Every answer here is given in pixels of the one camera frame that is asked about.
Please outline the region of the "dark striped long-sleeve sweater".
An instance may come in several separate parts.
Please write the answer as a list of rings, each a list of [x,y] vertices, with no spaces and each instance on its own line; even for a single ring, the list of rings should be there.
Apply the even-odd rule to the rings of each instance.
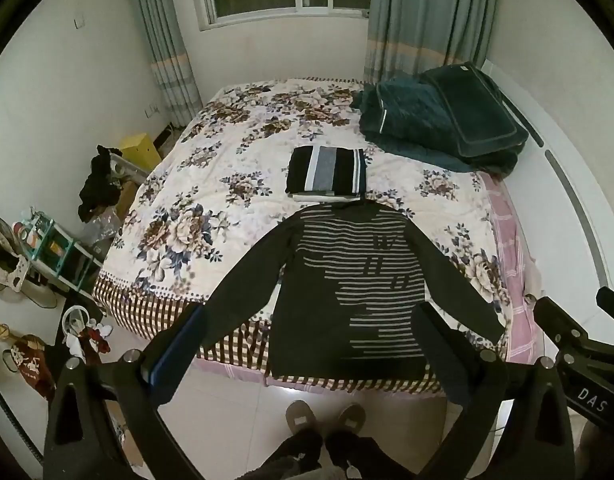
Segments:
[[[433,300],[497,344],[497,312],[406,216],[370,200],[310,206],[257,242],[205,304],[203,349],[274,306],[275,376],[418,380],[426,361],[412,312]]]

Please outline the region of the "black clothes pile on rack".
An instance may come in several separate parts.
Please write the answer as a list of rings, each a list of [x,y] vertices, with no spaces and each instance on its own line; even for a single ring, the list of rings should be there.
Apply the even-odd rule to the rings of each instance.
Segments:
[[[98,154],[91,159],[90,174],[86,177],[79,193],[81,204],[78,207],[78,217],[83,223],[90,222],[106,208],[118,203],[121,187],[112,177],[111,154],[121,155],[116,148],[106,148],[98,145]]]

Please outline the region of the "pink checked bed sheet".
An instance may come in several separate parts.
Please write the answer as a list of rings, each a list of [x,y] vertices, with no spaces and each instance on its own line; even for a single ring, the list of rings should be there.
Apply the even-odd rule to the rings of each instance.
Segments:
[[[543,333],[534,319],[534,305],[542,293],[541,275],[504,183],[483,172],[479,175],[489,195],[501,275],[511,298],[508,360],[532,364],[544,349]]]

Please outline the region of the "white headboard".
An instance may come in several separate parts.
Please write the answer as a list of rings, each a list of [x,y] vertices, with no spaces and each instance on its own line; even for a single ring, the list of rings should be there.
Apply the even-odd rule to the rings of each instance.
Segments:
[[[614,290],[614,213],[584,159],[556,121],[491,61],[484,73],[529,136],[505,179],[546,294],[574,318],[600,315],[595,294]]]

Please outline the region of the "right grey slipper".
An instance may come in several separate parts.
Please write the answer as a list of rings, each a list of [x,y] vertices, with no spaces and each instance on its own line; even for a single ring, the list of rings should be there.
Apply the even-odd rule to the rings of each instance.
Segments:
[[[351,403],[339,414],[336,428],[358,434],[363,429],[365,421],[366,413],[364,407],[357,403]]]

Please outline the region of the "grey slipper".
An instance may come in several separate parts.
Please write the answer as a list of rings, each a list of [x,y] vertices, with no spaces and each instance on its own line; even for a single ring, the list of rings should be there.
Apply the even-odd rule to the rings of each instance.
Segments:
[[[366,413],[364,407],[357,403],[351,403],[339,414],[336,428],[358,434],[363,429],[365,421]]]
[[[292,434],[305,429],[316,429],[318,421],[309,404],[304,400],[295,400],[285,411],[287,427]]]

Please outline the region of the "green storage shelf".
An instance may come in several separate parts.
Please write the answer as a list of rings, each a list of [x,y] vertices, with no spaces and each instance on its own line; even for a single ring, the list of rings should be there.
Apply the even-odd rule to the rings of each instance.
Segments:
[[[102,263],[54,219],[31,209],[30,216],[16,224],[14,234],[26,257],[41,272],[93,298]]]

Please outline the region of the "left grey slipper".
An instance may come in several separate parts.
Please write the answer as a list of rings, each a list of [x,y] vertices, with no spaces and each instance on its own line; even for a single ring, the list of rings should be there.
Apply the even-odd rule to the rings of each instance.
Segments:
[[[305,429],[316,429],[318,421],[309,404],[304,400],[295,400],[285,411],[287,427],[292,434]]]

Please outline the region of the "dark teal pillow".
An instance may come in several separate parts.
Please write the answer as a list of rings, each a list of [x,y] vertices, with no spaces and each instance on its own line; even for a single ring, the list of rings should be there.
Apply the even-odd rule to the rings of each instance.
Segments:
[[[504,106],[499,87],[473,63],[426,70],[421,80],[441,97],[460,156],[490,155],[526,142],[528,132]]]

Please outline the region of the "floral bed quilt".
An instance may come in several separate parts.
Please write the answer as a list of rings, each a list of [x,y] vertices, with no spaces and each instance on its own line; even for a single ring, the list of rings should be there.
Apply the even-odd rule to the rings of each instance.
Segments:
[[[261,81],[220,90],[188,124],[168,156],[140,186],[98,274],[94,297],[117,325],[144,339],[169,327],[190,304],[205,305],[252,246],[301,209],[359,200],[411,220],[497,312],[497,344],[431,304],[476,349],[508,352],[511,298],[478,172],[453,172],[387,153],[365,140],[351,107],[357,86],[308,79]],[[293,150],[303,145],[362,148],[366,192],[360,198],[285,192]],[[268,340],[276,304],[268,304],[198,356],[284,385],[326,390],[437,391],[426,361],[418,380],[343,380],[275,376]]]

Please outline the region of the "yellow box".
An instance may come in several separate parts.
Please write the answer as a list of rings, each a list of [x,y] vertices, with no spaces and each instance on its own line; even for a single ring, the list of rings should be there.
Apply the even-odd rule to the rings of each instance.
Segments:
[[[162,161],[157,148],[147,133],[126,136],[119,145],[122,157],[147,172],[153,171]]]

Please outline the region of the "dark teal folded blanket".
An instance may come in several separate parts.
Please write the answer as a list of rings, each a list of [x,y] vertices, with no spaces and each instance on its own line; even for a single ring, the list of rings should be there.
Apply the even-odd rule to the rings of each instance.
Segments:
[[[524,145],[466,158],[458,153],[451,118],[436,89],[416,77],[366,84],[352,99],[365,139],[381,150],[453,172],[483,171],[508,176]]]

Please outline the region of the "left grey-green curtain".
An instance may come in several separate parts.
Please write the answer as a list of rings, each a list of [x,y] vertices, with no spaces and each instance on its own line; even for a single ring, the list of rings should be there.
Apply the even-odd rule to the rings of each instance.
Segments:
[[[173,0],[132,0],[156,86],[173,125],[185,127],[202,109]]]

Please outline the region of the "grey-green curtain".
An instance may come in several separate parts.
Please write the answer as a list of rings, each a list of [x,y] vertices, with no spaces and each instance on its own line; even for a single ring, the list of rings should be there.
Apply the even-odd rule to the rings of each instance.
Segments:
[[[364,80],[484,64],[498,0],[370,0]]]
[[[173,125],[185,127],[202,109],[173,0],[132,0],[156,86]]]

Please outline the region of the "right grey-green curtain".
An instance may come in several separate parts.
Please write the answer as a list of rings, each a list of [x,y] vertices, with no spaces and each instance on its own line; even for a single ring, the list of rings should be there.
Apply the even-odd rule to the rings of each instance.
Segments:
[[[498,0],[370,0],[364,80],[484,64]]]

